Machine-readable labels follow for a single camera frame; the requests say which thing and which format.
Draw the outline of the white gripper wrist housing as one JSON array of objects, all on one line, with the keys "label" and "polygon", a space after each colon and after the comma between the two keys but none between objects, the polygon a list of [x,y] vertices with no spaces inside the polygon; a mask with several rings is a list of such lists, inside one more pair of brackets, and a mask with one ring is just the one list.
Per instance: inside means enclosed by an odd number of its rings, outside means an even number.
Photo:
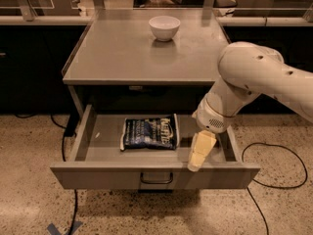
[{"label": "white gripper wrist housing", "polygon": [[214,111],[205,98],[192,113],[192,118],[196,120],[199,128],[215,134],[225,132],[234,120],[233,117],[224,117]]}]

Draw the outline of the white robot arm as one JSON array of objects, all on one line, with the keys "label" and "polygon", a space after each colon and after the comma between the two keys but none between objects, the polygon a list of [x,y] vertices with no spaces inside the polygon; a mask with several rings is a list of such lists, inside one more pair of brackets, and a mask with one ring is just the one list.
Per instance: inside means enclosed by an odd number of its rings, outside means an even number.
[{"label": "white robot arm", "polygon": [[219,78],[193,113],[201,131],[193,137],[188,170],[198,171],[216,143],[216,135],[231,125],[244,106],[264,94],[303,118],[313,121],[313,73],[285,64],[269,47],[235,42],[217,62]]}]

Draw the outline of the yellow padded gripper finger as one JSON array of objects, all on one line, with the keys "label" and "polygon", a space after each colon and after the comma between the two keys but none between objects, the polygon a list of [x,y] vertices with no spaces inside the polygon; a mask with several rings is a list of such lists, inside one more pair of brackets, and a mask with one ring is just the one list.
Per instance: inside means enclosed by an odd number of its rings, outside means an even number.
[{"label": "yellow padded gripper finger", "polygon": [[215,134],[207,130],[200,131],[194,135],[188,159],[188,170],[196,172],[201,168],[216,141]]}]

